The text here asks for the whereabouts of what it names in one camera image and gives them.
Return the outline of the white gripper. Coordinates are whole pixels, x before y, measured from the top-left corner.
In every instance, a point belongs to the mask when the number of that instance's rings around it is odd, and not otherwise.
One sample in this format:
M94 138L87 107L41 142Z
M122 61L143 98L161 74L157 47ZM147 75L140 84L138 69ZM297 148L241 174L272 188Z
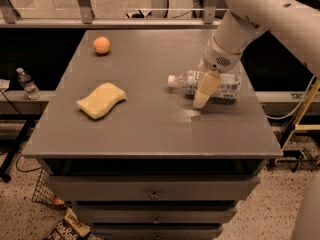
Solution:
M197 66L198 71L206 73L203 74L194 95L193 106L195 108L200 109L206 105L211 95L217 90L221 83L219 73L231 71L241 58L241 55L241 52L231 52L223 48L218 44L215 36L212 36L208 40L202 59Z

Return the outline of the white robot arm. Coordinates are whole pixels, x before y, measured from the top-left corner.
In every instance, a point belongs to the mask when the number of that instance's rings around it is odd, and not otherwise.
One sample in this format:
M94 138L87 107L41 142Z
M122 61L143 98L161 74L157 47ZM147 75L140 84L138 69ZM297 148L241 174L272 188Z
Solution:
M320 12L296 0L226 0L228 11L205 46L193 106L206 105L247 46L270 32L316 77L320 77Z

